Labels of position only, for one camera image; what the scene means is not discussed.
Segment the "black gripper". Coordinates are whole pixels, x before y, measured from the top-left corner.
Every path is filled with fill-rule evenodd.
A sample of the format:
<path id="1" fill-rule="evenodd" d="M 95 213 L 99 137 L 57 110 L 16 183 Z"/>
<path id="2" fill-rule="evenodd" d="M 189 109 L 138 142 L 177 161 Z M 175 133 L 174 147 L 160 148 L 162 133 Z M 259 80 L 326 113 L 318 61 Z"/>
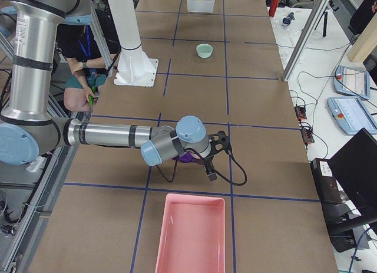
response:
<path id="1" fill-rule="evenodd" d="M 206 174 L 208 176 L 209 181 L 215 181 L 217 180 L 216 170 L 213 164 L 213 158 L 216 155 L 216 152 L 211 151 L 206 156 L 204 153 L 200 153 L 200 164 L 205 167 Z"/>

